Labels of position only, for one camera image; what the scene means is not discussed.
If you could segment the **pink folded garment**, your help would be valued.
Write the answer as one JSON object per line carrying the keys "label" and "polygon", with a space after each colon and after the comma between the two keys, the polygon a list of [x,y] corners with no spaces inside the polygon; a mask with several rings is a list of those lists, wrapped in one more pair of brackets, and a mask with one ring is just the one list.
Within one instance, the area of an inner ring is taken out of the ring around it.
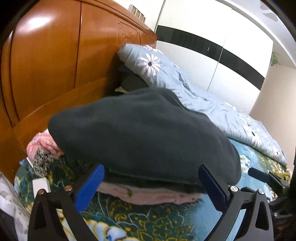
{"label": "pink folded garment", "polygon": [[200,199],[200,192],[185,193],[165,188],[137,188],[121,184],[101,182],[97,191],[117,197],[134,205],[157,205],[164,203],[184,204]]}

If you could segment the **green floral bed blanket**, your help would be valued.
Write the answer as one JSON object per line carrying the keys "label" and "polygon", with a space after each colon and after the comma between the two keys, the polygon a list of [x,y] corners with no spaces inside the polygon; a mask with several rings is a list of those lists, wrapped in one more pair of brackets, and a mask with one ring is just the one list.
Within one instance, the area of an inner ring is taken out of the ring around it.
{"label": "green floral bed blanket", "polygon": [[[269,186],[250,177],[247,171],[253,167],[263,172],[280,173],[286,172],[286,168],[243,143],[232,139],[230,142],[240,154],[242,174],[237,186],[261,188],[274,200],[275,194]],[[36,176],[27,159],[20,163],[14,187],[20,202],[30,213],[34,204],[32,180]],[[52,164],[47,176],[51,191],[75,184],[87,169],[80,167],[79,162],[75,164],[61,157]],[[221,216],[207,195],[193,203],[138,206],[98,192],[80,214],[98,240],[204,240]]]}

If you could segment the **white charger block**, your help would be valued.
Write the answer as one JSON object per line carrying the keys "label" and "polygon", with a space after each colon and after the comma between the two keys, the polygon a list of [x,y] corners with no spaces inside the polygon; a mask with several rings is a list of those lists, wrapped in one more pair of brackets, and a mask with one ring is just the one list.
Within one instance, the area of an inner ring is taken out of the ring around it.
{"label": "white charger block", "polygon": [[34,197],[40,189],[46,190],[46,192],[51,192],[49,180],[46,177],[37,178],[32,180],[32,187],[34,192]]}

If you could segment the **wooden headboard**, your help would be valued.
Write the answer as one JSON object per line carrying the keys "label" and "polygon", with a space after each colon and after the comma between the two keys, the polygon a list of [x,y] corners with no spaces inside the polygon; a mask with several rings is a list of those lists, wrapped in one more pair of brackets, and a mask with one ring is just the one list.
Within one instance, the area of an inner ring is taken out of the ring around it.
{"label": "wooden headboard", "polygon": [[1,1],[1,173],[14,180],[53,114],[119,85],[123,45],[156,41],[114,1]]}

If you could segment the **black and grey fleece jacket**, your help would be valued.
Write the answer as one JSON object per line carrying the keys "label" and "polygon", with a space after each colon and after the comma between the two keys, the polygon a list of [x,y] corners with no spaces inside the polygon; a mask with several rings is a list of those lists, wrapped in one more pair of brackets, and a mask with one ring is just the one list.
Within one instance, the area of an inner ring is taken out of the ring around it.
{"label": "black and grey fleece jacket", "polygon": [[63,110],[48,130],[68,158],[102,164],[109,183],[202,193],[201,165],[229,185],[241,178],[240,156],[224,133],[164,88]]}

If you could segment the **olive green knit sweater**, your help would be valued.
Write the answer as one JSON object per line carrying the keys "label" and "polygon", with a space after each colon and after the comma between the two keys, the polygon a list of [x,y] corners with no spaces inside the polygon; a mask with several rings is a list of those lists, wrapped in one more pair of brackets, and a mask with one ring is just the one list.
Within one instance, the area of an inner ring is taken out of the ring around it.
{"label": "olive green knit sweater", "polygon": [[291,178],[292,178],[292,170],[291,169],[286,169],[285,172],[281,172],[277,174],[280,178],[282,178],[283,180],[285,180],[287,183],[291,182]]}

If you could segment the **pink white knit garment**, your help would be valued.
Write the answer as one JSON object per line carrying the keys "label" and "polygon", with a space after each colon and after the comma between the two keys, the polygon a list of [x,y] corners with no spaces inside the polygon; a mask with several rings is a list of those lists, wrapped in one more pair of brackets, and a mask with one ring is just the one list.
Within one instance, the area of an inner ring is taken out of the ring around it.
{"label": "pink white knit garment", "polygon": [[38,177],[45,177],[54,161],[63,155],[48,129],[37,133],[26,147],[27,160]]}

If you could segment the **white black striped wardrobe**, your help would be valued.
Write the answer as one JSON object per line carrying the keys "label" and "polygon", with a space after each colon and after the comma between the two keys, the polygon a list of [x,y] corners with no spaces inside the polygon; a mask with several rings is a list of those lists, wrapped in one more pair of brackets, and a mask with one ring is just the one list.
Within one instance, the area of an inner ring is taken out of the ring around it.
{"label": "white black striped wardrobe", "polygon": [[219,1],[120,1],[153,30],[156,47],[191,82],[249,113],[269,69],[273,41]]}

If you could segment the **light blue floral quilt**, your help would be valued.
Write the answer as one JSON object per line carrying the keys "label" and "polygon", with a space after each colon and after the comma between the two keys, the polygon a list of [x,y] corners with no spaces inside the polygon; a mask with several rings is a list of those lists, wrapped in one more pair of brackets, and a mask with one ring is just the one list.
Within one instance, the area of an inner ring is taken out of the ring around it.
{"label": "light blue floral quilt", "polygon": [[125,66],[148,86],[171,90],[184,107],[207,115],[227,137],[287,165],[279,144],[260,121],[193,85],[185,72],[161,50],[149,45],[125,44],[117,54]]}

